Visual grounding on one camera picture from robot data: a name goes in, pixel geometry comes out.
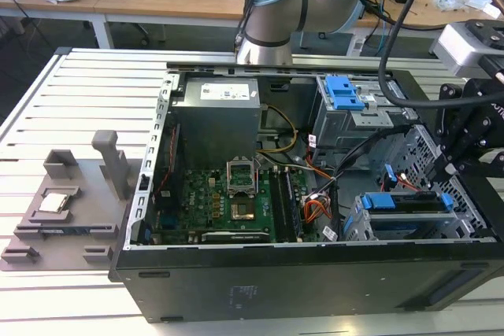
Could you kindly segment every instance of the floor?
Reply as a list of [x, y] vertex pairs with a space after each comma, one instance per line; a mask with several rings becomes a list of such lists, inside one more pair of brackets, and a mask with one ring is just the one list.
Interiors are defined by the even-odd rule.
[[[67, 20], [33, 20], [33, 22], [39, 26], [54, 47], [95, 47], [93, 31], [84, 28], [82, 22]], [[0, 122], [9, 115], [53, 53], [53, 49], [40, 38], [33, 25], [27, 20], [24, 20], [24, 24], [23, 35], [7, 34], [0, 37], [2, 91]], [[144, 27], [150, 33], [150, 45], [147, 49], [153, 50], [231, 51], [235, 36], [233, 28], [169, 25], [166, 27], [167, 40], [160, 42], [159, 25], [146, 24]], [[113, 24], [111, 31], [116, 48], [144, 49], [140, 44], [142, 36], [130, 24]], [[328, 35], [326, 39], [319, 39], [317, 34], [305, 34], [305, 45], [309, 48], [300, 49], [299, 38], [299, 33], [293, 34], [294, 54], [344, 55], [350, 41], [350, 35]], [[428, 55], [431, 42], [430, 39], [400, 38], [391, 56], [431, 58]], [[368, 46], [363, 49], [362, 55], [374, 56], [379, 44], [380, 37], [373, 36], [368, 41]]]

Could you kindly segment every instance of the blue tab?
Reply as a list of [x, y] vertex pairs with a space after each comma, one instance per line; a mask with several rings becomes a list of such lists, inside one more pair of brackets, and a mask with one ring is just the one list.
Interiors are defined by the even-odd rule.
[[363, 110], [365, 105], [357, 96], [333, 97], [334, 109], [336, 110]]
[[364, 209], [370, 209], [372, 208], [372, 202], [371, 199], [368, 197], [367, 194], [361, 197], [362, 205], [364, 206]]
[[390, 193], [369, 193], [365, 196], [371, 201], [373, 209], [395, 209], [394, 198]]
[[355, 94], [355, 87], [352, 86], [346, 76], [326, 76], [325, 82], [330, 94], [336, 96], [351, 96]]
[[454, 209], [455, 207], [454, 200], [448, 193], [441, 193], [441, 200], [443, 201], [443, 204], [445, 205], [445, 207], [449, 212], [451, 212]]
[[357, 97], [356, 88], [346, 76], [326, 76], [326, 91], [336, 110], [363, 110], [365, 105]]
[[350, 227], [350, 225], [352, 224], [352, 222], [354, 222], [354, 218], [352, 216], [349, 216], [346, 219], [345, 225], [343, 226], [343, 233], [347, 232], [348, 227]]
[[390, 164], [385, 165], [385, 169], [387, 170], [387, 174], [390, 180], [394, 183], [397, 183], [397, 177], [395, 176], [394, 170], [392, 169]]

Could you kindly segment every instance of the table leg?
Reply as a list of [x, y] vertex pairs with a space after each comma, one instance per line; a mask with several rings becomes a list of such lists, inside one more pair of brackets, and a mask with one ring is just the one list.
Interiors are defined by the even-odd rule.
[[106, 21], [93, 20], [94, 35], [100, 49], [113, 49], [113, 40], [110, 35], [109, 25]]
[[162, 37], [159, 42], [166, 42], [166, 25], [161, 25]]

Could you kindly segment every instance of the green circuit board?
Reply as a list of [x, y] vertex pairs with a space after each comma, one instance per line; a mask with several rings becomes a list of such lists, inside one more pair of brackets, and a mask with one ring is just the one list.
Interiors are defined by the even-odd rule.
[[[301, 212], [301, 196], [307, 191], [304, 172], [292, 170], [290, 173]], [[225, 169], [185, 171], [181, 209], [176, 215], [159, 209], [155, 232], [163, 244], [187, 244], [188, 232], [205, 231], [265, 232], [271, 242], [276, 242], [268, 170], [260, 170], [256, 180], [258, 191], [253, 198], [244, 194], [230, 198]], [[233, 185], [250, 182], [250, 169], [234, 171]]]

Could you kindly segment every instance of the yellow wire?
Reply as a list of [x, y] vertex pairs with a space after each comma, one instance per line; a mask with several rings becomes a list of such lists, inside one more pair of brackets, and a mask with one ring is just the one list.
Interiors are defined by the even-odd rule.
[[280, 113], [282, 115], [283, 118], [285, 118], [285, 120], [291, 125], [292, 127], [292, 140], [291, 140], [291, 143], [289, 143], [287, 146], [285, 147], [280, 147], [279, 149], [263, 149], [263, 150], [258, 150], [259, 153], [282, 153], [283, 151], [286, 151], [286, 150], [289, 150], [293, 145], [296, 144], [296, 141], [298, 140], [298, 131], [296, 130], [296, 127], [294, 126], [294, 124], [292, 123], [291, 120], [289, 120], [289, 117], [287, 117], [285, 115], [284, 112], [282, 112], [280, 109], [278, 109], [277, 107], [273, 106], [273, 105], [267, 105], [268, 108], [271, 108], [271, 109], [275, 109], [278, 113]]

